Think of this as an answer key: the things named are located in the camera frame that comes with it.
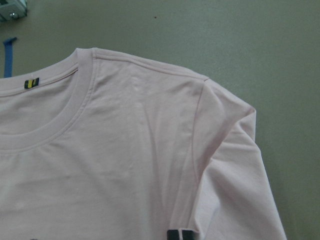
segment light pink t-shirt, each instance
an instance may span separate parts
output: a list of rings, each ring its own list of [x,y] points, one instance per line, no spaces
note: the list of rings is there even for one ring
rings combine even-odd
[[[1,78],[0,239],[285,240],[255,121],[205,75],[96,47]]]

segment crew neck collar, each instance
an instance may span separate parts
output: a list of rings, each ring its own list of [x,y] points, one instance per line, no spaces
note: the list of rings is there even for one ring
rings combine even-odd
[[[85,108],[92,91],[96,48],[76,48],[71,55],[51,66],[23,75],[0,78],[0,98],[34,91],[78,71],[72,81],[75,87],[63,110],[47,124],[22,134],[0,134],[0,154],[26,151],[47,143],[67,130]],[[40,78],[39,85],[25,89],[25,80]]]

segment folded sleeve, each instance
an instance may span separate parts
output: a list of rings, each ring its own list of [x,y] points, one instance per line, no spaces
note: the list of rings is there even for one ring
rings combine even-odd
[[[261,151],[256,110],[207,79],[197,105],[192,159],[197,240],[286,240]]]

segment yellow stripe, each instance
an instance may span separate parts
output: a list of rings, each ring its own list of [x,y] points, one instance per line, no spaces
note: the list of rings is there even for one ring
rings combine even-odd
[[[32,80],[28,80],[28,89],[32,87]]]

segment blue tape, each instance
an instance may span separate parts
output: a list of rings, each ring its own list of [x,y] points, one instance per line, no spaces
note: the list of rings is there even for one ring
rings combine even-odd
[[[5,50],[5,62],[4,62],[4,77],[9,78],[12,76],[12,63],[13,63],[13,41],[17,40],[16,37],[10,37],[3,41]]]

